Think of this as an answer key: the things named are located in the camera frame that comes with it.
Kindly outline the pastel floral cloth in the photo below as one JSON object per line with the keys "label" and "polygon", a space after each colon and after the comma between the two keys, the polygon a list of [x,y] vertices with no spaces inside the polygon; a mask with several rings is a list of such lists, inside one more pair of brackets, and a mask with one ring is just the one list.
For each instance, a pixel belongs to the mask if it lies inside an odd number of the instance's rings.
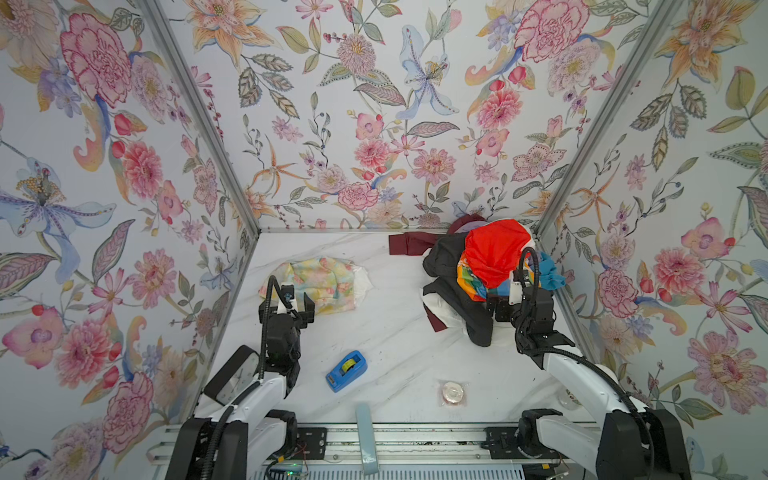
{"label": "pastel floral cloth", "polygon": [[[309,308],[307,296],[315,305],[316,315],[330,315],[351,311],[359,307],[367,293],[373,289],[365,268],[353,261],[333,257],[315,257],[280,264],[269,275],[274,276],[283,295],[297,311]],[[263,311],[266,305],[268,279],[259,289]]]}

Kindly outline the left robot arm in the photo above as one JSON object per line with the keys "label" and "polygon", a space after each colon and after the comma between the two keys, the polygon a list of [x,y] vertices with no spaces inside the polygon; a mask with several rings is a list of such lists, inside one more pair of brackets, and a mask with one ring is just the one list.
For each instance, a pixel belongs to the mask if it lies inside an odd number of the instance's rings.
{"label": "left robot arm", "polygon": [[296,414],[279,404],[297,383],[301,330],[314,321],[314,302],[271,276],[258,319],[259,348],[240,346],[204,386],[219,408],[182,424],[167,479],[250,479],[303,449]]}

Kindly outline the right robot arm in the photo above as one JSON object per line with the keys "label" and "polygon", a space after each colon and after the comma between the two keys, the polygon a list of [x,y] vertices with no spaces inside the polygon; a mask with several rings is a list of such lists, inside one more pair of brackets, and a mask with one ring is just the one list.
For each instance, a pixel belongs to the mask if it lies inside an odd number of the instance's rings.
{"label": "right robot arm", "polygon": [[528,286],[520,302],[492,296],[486,308],[495,321],[512,326],[516,350],[558,380],[596,424],[589,429],[558,410],[529,409],[499,445],[531,459],[549,454],[570,459],[598,479],[691,478],[679,421],[633,398],[611,372],[556,330],[551,292]]}

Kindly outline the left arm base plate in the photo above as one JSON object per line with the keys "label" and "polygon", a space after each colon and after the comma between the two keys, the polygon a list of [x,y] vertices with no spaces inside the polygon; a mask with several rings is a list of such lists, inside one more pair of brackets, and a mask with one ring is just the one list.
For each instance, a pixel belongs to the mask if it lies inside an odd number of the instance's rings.
{"label": "left arm base plate", "polygon": [[328,429],[325,427],[290,427],[283,437],[283,444],[267,459],[324,460],[328,445]]}

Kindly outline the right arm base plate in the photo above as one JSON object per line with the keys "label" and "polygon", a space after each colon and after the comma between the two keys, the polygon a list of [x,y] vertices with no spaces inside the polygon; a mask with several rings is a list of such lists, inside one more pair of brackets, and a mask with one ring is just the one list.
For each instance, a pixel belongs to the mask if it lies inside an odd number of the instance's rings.
{"label": "right arm base plate", "polygon": [[493,460],[533,460],[557,463],[562,456],[555,450],[542,446],[524,446],[513,425],[491,426],[484,429],[485,440],[481,448],[487,450]]}

